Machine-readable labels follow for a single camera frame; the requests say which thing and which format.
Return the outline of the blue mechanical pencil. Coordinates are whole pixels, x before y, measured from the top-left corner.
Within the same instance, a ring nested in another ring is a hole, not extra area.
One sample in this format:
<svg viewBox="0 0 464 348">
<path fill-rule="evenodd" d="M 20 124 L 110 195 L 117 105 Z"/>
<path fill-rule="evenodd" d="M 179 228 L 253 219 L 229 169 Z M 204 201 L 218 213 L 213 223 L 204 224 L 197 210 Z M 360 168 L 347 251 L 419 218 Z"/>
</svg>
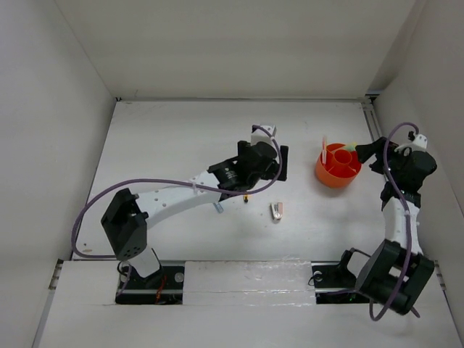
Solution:
<svg viewBox="0 0 464 348">
<path fill-rule="evenodd" d="M 220 203 L 214 203 L 213 206 L 215 207 L 216 211 L 217 211 L 219 214 L 223 213 L 224 209 L 223 209 L 223 207 L 221 206 Z"/>
</svg>

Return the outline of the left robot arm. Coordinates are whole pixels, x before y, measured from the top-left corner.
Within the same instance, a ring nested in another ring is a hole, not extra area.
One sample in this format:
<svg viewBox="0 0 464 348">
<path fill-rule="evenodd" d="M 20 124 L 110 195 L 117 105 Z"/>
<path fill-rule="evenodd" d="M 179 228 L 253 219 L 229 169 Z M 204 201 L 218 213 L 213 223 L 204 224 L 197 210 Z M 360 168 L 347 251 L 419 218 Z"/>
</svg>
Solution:
<svg viewBox="0 0 464 348">
<path fill-rule="evenodd" d="M 101 218 L 101 225 L 117 260 L 128 265 L 128 275 L 146 288 L 160 283 L 164 272 L 149 247 L 150 228 L 174 215 L 203 204 L 218 204 L 234 196 L 254 194 L 260 181 L 287 179 L 289 148 L 264 141 L 238 143 L 238 154 L 210 166 L 185 183 L 134 194 L 118 191 Z"/>
</svg>

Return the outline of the small pink white stapler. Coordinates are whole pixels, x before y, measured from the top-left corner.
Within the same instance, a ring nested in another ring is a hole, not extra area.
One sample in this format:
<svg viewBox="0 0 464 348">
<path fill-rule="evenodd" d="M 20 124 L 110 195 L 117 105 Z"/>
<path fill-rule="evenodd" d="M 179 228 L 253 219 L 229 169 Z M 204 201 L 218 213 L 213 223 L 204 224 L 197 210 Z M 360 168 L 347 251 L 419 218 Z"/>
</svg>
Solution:
<svg viewBox="0 0 464 348">
<path fill-rule="evenodd" d="M 274 221 L 279 221 L 283 217 L 283 203 L 282 202 L 271 202 L 270 213 Z"/>
</svg>

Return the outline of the green thick highlighter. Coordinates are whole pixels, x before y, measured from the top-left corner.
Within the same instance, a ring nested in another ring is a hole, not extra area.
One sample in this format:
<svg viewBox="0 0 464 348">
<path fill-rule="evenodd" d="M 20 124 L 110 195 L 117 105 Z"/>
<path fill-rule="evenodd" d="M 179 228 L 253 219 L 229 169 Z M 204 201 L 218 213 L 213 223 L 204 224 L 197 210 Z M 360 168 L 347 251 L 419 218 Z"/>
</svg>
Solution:
<svg viewBox="0 0 464 348">
<path fill-rule="evenodd" d="M 346 144 L 343 149 L 348 151 L 348 152 L 355 152 L 356 151 L 356 146 L 357 144 L 355 142 Z"/>
</svg>

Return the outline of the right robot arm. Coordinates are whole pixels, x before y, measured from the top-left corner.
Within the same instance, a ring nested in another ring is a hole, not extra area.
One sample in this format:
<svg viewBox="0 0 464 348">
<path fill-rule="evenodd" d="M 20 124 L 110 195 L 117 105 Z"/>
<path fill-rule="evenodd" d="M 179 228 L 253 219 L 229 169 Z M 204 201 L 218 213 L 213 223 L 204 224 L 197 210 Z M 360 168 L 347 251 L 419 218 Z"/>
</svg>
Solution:
<svg viewBox="0 0 464 348">
<path fill-rule="evenodd" d="M 402 145 L 381 137 L 355 147 L 359 162 L 375 157 L 370 169 L 387 177 L 381 192 L 385 238 L 362 270 L 352 260 L 335 267 L 339 283 L 350 286 L 356 281 L 359 293 L 399 315 L 413 309 L 434 271 L 433 261 L 424 256 L 418 243 L 417 216 L 421 208 L 419 190 L 437 164 L 426 151 L 423 134 L 410 132 L 408 137 L 409 142 Z"/>
</svg>

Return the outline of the thin pink highlighter pen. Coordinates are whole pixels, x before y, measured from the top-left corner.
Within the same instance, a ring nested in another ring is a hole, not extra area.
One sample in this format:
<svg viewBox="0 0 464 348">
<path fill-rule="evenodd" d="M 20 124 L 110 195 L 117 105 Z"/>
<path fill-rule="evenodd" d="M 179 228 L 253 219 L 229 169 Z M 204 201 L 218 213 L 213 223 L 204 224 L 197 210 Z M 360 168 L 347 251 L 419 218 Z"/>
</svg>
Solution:
<svg viewBox="0 0 464 348">
<path fill-rule="evenodd" d="M 324 135 L 323 136 L 323 140 L 322 140 L 322 152 L 321 152 L 321 163 L 323 166 L 326 165 L 327 163 L 327 136 Z"/>
</svg>

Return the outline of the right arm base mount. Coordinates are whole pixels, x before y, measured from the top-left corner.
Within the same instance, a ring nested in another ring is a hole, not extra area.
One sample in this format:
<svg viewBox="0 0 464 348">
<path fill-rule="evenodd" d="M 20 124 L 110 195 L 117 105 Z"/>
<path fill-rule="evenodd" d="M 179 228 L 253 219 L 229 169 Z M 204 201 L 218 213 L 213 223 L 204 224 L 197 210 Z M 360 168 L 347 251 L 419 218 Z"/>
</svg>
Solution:
<svg viewBox="0 0 464 348">
<path fill-rule="evenodd" d="M 369 303 L 369 298 L 355 290 L 357 276 L 349 269 L 355 255 L 362 257 L 362 265 L 370 258 L 368 253 L 351 248 L 343 252 L 340 260 L 311 262 L 311 276 L 307 285 L 314 288 L 317 305 Z"/>
</svg>

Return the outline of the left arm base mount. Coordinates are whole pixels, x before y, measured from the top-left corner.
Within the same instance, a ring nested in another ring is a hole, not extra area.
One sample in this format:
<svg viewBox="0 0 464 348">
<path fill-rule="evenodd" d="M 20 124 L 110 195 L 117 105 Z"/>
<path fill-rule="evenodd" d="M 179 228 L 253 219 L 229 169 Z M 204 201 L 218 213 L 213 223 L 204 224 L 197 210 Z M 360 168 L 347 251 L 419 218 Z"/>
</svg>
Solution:
<svg viewBox="0 0 464 348">
<path fill-rule="evenodd" d="M 118 305 L 183 304 L 184 262 L 163 262 L 161 271 L 142 279 L 134 268 L 127 278 L 129 266 L 119 262 L 119 279 L 115 294 Z"/>
</svg>

